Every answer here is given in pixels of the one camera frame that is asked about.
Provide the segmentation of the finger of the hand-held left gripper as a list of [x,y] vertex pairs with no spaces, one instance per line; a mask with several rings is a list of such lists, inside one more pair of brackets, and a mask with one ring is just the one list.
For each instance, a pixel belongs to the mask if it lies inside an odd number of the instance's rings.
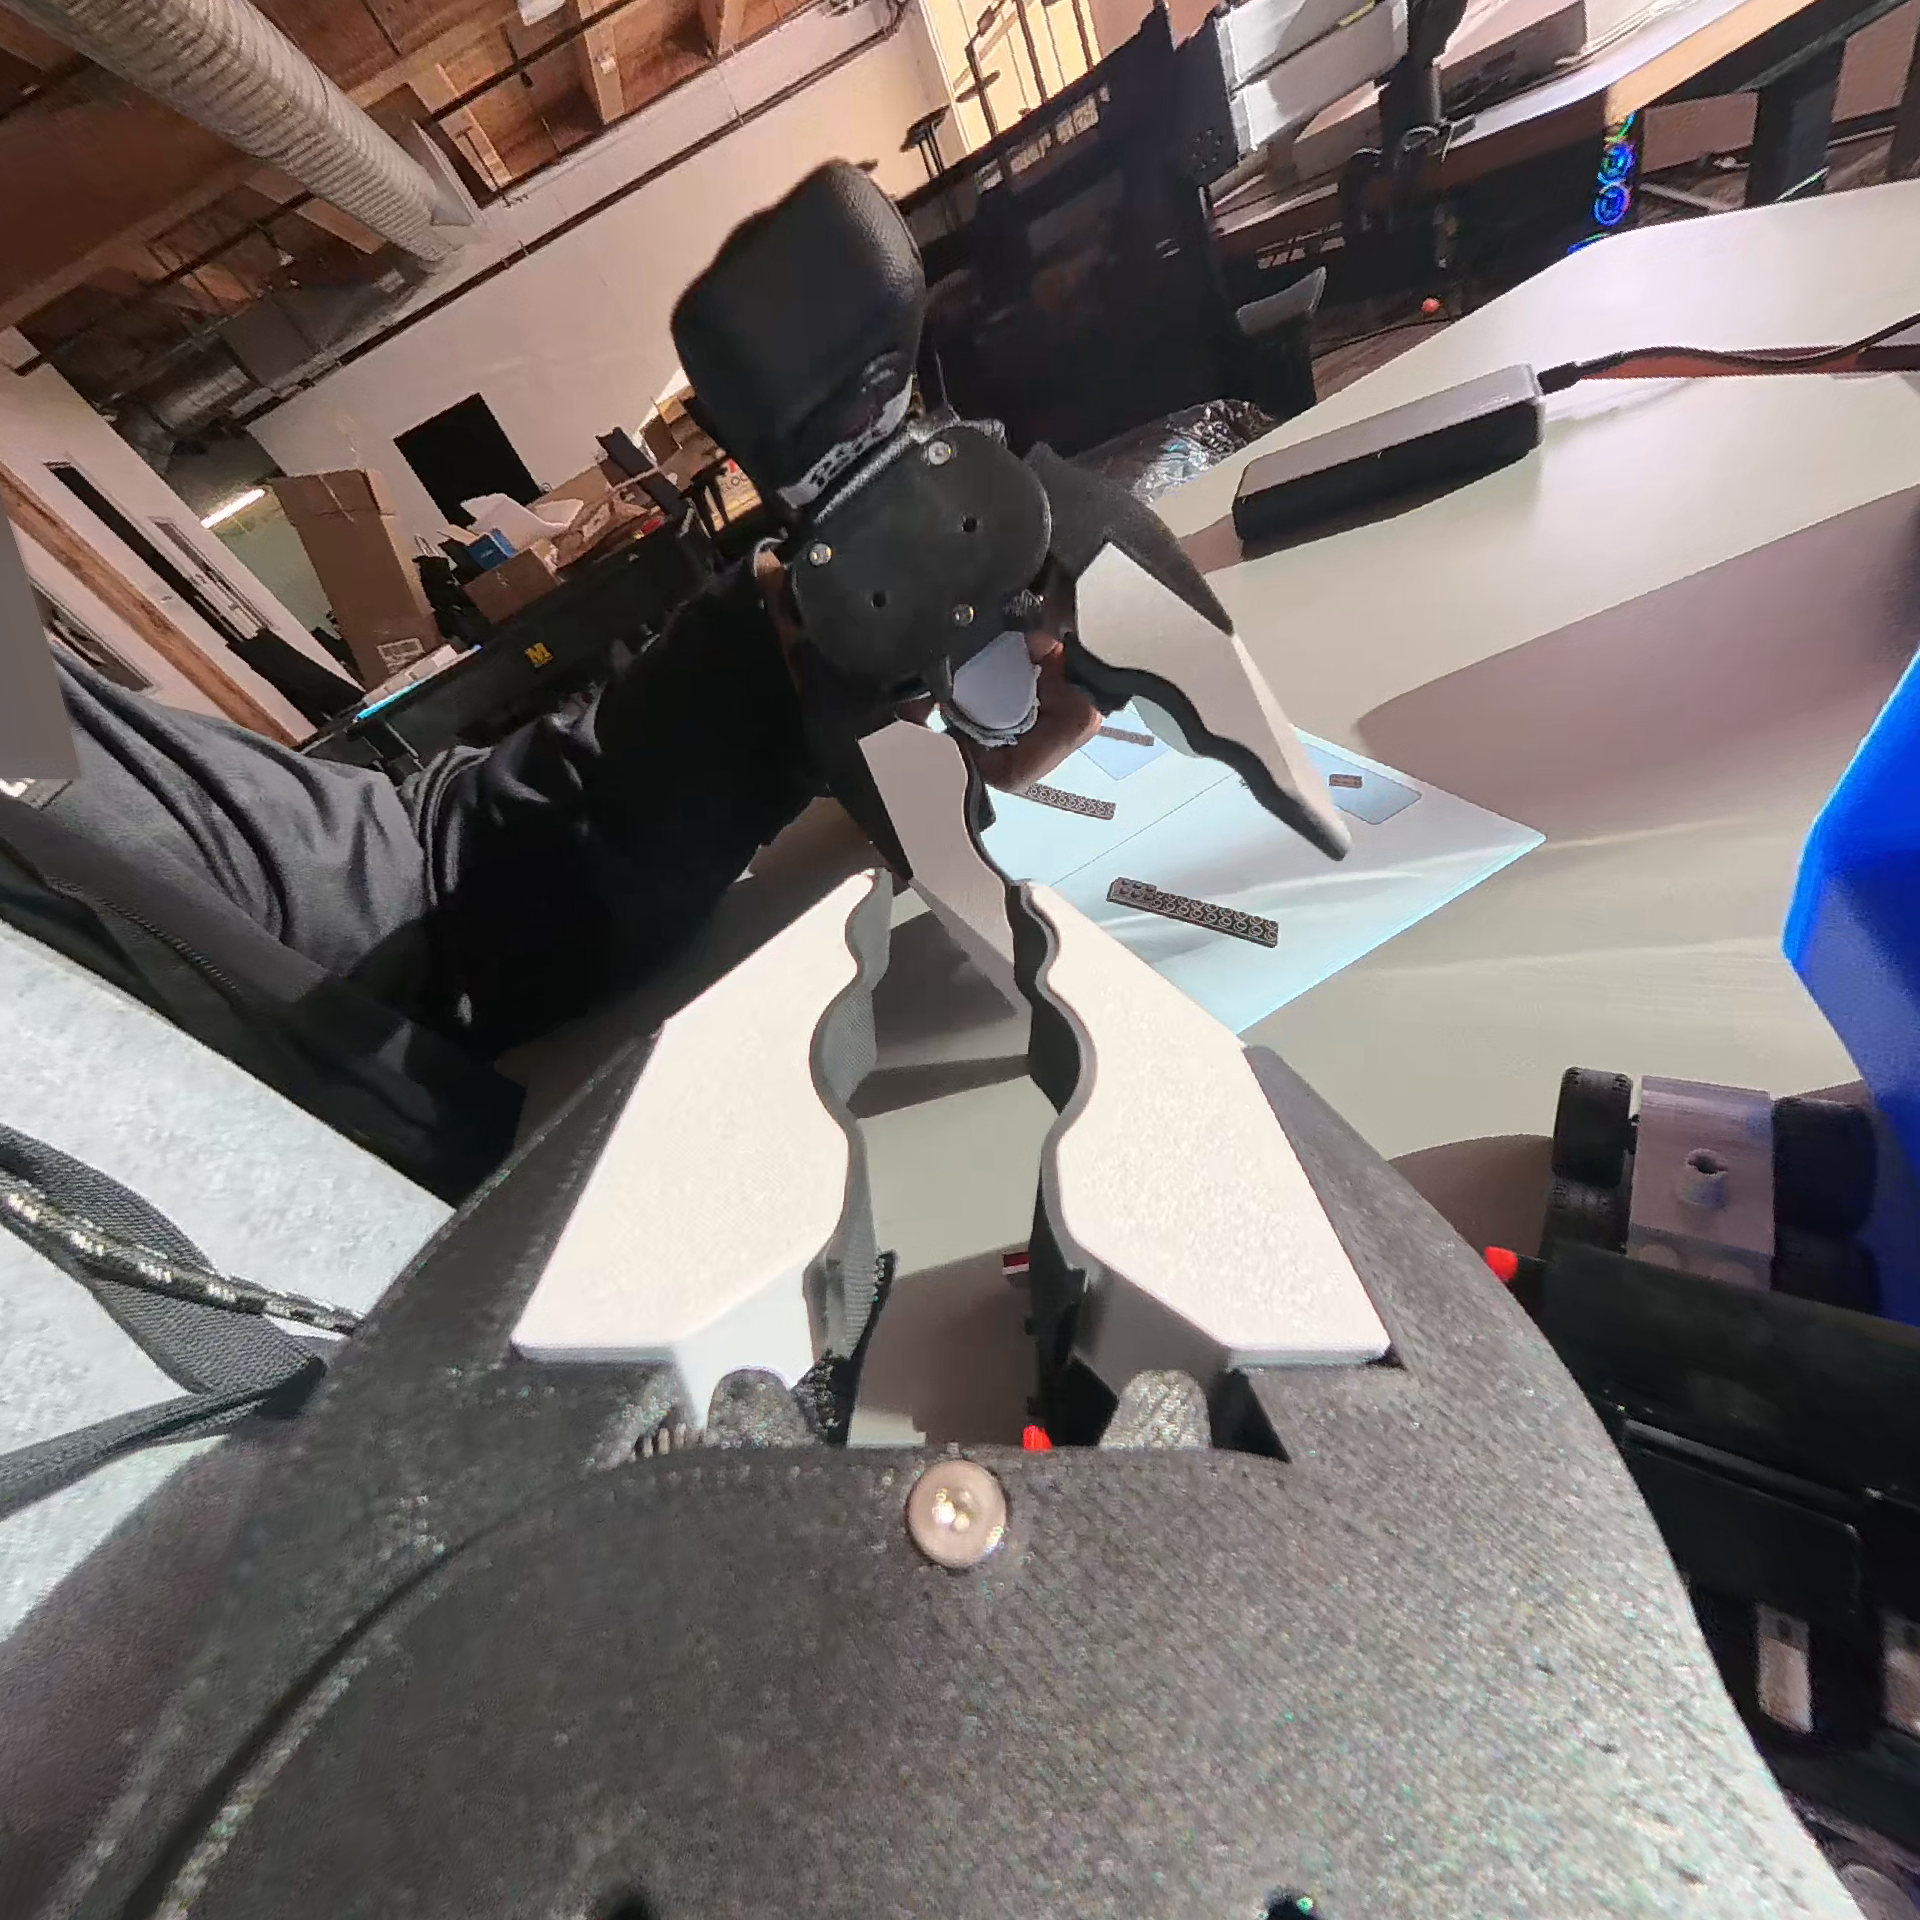
[[879,728],[861,737],[887,842],[910,886],[985,980],[1020,980],[1020,886],[981,847],[985,787],[945,730]]
[[1267,816],[1326,859],[1349,852],[1325,779],[1193,570],[1164,579],[1105,536],[1074,579],[1067,681],[1101,708],[1151,708],[1171,745],[1225,765]]

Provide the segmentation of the person's left hand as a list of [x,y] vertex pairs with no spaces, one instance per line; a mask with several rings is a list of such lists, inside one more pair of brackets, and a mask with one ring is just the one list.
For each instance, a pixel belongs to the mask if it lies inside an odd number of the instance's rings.
[[1041,644],[1041,636],[1033,636],[1030,694],[1033,716],[1020,734],[1002,740],[958,734],[972,768],[999,794],[1026,794],[1033,785],[1047,785],[1067,758],[1101,734],[1108,716],[1090,688],[1069,678],[1062,645]]

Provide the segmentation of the person's grey sweatshirt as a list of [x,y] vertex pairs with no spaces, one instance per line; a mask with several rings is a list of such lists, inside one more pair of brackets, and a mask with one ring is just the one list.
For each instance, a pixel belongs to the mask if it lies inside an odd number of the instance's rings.
[[[371,1308],[446,1203],[93,972],[3,931],[3,1127],[114,1178],[254,1284]],[[3,1454],[187,1398],[3,1236]]]

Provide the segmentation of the light blue instruction booklet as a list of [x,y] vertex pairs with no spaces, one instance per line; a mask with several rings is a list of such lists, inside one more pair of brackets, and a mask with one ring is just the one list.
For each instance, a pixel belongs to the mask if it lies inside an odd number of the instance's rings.
[[1352,840],[1336,862],[1137,705],[1041,801],[993,794],[981,842],[1246,1036],[1545,840],[1349,749],[1300,745]]

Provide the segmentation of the black monitor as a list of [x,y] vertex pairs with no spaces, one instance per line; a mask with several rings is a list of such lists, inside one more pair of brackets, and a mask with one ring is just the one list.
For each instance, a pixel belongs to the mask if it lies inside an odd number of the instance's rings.
[[398,433],[394,453],[458,526],[471,526],[471,500],[505,493],[526,509],[544,493],[485,396],[468,396]]

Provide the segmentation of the brown cardboard box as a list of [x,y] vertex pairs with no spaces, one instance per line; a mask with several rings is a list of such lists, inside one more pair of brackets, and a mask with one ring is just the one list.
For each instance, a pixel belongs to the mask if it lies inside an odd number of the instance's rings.
[[314,563],[361,686],[383,686],[443,645],[411,536],[379,472],[275,479],[272,493]]

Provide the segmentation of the red and black toy truck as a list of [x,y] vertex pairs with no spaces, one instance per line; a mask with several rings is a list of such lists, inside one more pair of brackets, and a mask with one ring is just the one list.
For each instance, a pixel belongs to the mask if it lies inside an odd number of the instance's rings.
[[1868,1102],[1572,1067],[1488,1267],[1618,1443],[1719,1677],[1828,1830],[1915,1856],[1915,1332]]

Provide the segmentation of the black power adapter box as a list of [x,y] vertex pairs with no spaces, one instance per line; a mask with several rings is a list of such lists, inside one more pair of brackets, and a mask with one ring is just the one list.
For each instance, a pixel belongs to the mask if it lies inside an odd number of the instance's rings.
[[1249,461],[1231,500],[1236,542],[1260,550],[1454,491],[1524,461],[1541,430],[1545,391],[1529,366],[1399,403]]

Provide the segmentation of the blue plastic bin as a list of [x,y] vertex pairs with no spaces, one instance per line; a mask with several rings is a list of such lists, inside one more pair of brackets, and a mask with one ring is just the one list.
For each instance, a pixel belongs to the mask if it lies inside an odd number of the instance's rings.
[[1915,663],[1806,831],[1780,944],[1868,1083],[1915,1075]]

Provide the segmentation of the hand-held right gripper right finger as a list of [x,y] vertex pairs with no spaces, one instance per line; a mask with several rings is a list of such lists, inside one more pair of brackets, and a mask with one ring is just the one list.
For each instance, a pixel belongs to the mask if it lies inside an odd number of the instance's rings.
[[1018,886],[1026,1076],[1055,1109],[1026,1236],[1055,1446],[1275,1448],[1252,1376],[1393,1357],[1231,1028],[1055,890]]

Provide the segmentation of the silver ventilation duct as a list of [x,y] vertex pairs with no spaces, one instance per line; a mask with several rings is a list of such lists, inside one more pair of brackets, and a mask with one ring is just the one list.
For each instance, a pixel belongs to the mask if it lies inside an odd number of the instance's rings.
[[288,174],[413,259],[464,252],[442,174],[250,5],[12,5],[12,14],[204,132]]

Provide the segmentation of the grey desk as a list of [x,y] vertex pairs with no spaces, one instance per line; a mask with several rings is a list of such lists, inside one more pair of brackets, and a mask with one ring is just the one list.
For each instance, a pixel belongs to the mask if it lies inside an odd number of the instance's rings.
[[1545,837],[1252,1026],[1475,1251],[1536,1246],[1561,1067],[1855,1082],[1778,936],[1915,649],[1915,377],[1584,382],[1532,461],[1249,558],[1239,472],[1522,360],[1909,314],[1915,183],[1635,226],[1159,500],[1298,728]]

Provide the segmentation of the person's dark jacket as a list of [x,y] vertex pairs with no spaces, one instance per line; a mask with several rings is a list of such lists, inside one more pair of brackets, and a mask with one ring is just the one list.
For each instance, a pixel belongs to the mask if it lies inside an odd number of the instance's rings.
[[3,798],[3,925],[462,1205],[522,1096],[468,1040],[394,787],[53,669],[79,772]]

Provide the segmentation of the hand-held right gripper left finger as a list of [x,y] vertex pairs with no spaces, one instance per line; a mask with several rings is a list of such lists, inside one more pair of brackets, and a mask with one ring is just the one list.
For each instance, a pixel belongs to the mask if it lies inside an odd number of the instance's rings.
[[857,873],[657,1028],[518,1357],[654,1365],[693,1414],[742,1371],[797,1388],[857,1362],[887,1265],[849,1096],[889,944],[893,876]]

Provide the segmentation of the black office chair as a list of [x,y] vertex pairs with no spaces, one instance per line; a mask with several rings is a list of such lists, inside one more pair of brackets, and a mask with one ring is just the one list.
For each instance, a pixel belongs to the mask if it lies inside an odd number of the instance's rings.
[[999,421],[1025,454],[1083,454],[1236,400],[1271,421],[1316,400],[1325,275],[1249,296],[1227,280],[1209,185],[1231,132],[1196,132],[1201,35],[1164,9],[1047,109],[905,198],[925,263],[927,403]]

